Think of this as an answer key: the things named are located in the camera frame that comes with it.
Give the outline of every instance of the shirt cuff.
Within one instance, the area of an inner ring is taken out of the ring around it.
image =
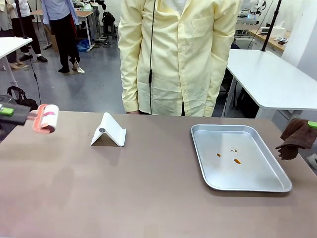
[[[205,107],[205,112],[204,112],[204,117],[206,118],[211,118],[212,113],[213,113],[214,107]]]
[[[123,102],[123,106],[126,112],[135,112],[139,110],[138,100]]]

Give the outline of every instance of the white pillar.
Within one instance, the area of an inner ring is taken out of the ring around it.
[[[282,58],[317,81],[316,12],[317,0],[303,0],[301,14],[293,28]],[[317,112],[305,111],[301,118],[317,121]]]

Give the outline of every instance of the person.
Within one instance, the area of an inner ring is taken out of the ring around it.
[[[22,28],[21,28],[20,20],[18,18],[15,2],[14,0],[11,0],[11,2],[12,4],[9,5],[9,8],[14,9],[15,16],[16,16],[15,18],[12,18],[13,33],[16,37],[23,37]],[[23,22],[25,34],[27,37],[32,38],[31,46],[34,50],[34,53],[36,54],[36,59],[40,62],[45,63],[48,60],[44,56],[42,56],[39,40],[34,30],[28,1],[19,0],[19,6],[20,6],[20,12],[22,16],[22,22]],[[21,52],[23,52],[24,55],[20,58],[20,61],[26,61],[33,58],[33,56],[29,52],[28,46],[21,47]]]
[[[79,53],[75,42],[75,24],[78,25],[78,16],[72,0],[42,0],[43,23],[51,25],[55,34],[59,58],[62,68],[61,73],[69,72],[68,56],[73,64],[73,70],[77,70]]]
[[[14,11],[10,9],[7,0],[0,0],[0,37],[14,37],[11,18],[15,16]],[[16,51],[6,56],[12,69],[19,69],[25,65],[16,59]]]
[[[239,0],[123,0],[118,46],[126,112],[211,117],[238,8]]]

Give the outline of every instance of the tray rim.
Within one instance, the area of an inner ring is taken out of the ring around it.
[[[195,137],[194,137],[194,128],[195,127],[198,127],[198,126],[244,126],[244,127],[248,127],[249,129],[253,130],[260,138],[261,140],[261,143],[263,143],[263,145],[265,146],[266,150],[269,152],[269,154],[276,160],[276,163],[278,165],[278,167],[281,169],[281,171],[283,172],[283,174],[285,175],[285,177],[289,180],[290,182],[290,187],[285,189],[285,190],[281,190],[281,191],[268,191],[268,190],[257,190],[257,189],[253,189],[253,190],[250,190],[250,189],[238,189],[238,188],[231,188],[231,189],[224,189],[224,188],[219,188],[219,187],[216,187],[214,185],[211,185],[207,179],[206,179],[206,176],[205,176],[205,173],[204,173],[204,170],[203,170],[203,165],[202,165],[202,162],[201,162],[201,159],[199,157],[199,153],[198,153],[198,148],[197,148],[197,144],[196,144],[196,141],[195,141]],[[263,141],[262,137],[260,136],[260,134],[258,133],[257,130],[255,130],[253,127],[249,126],[249,125],[242,125],[242,124],[238,124],[238,125],[233,125],[233,124],[196,124],[196,125],[193,125],[191,127],[191,134],[192,134],[192,138],[193,138],[193,142],[194,142],[194,146],[195,146],[195,151],[196,151],[196,155],[197,155],[197,159],[198,159],[198,162],[199,162],[199,165],[200,165],[200,169],[201,169],[201,172],[202,172],[202,175],[203,175],[203,178],[204,178],[204,181],[205,183],[211,187],[212,189],[214,190],[218,190],[218,191],[245,191],[245,192],[273,192],[273,193],[288,193],[290,192],[292,189],[293,189],[293,183],[291,181],[291,179],[288,177],[288,175],[286,174],[286,172],[284,171],[284,169],[282,168],[282,166],[280,165],[280,163],[277,161],[277,159],[275,158],[275,156],[272,154],[272,152],[270,151],[270,149],[268,148],[268,146],[266,145],[266,143]]]

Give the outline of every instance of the shirt pocket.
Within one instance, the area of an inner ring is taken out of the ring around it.
[[[202,37],[206,35],[207,31],[212,30],[212,25],[213,25],[213,17],[208,16],[204,18],[199,18],[193,20],[193,37]]]

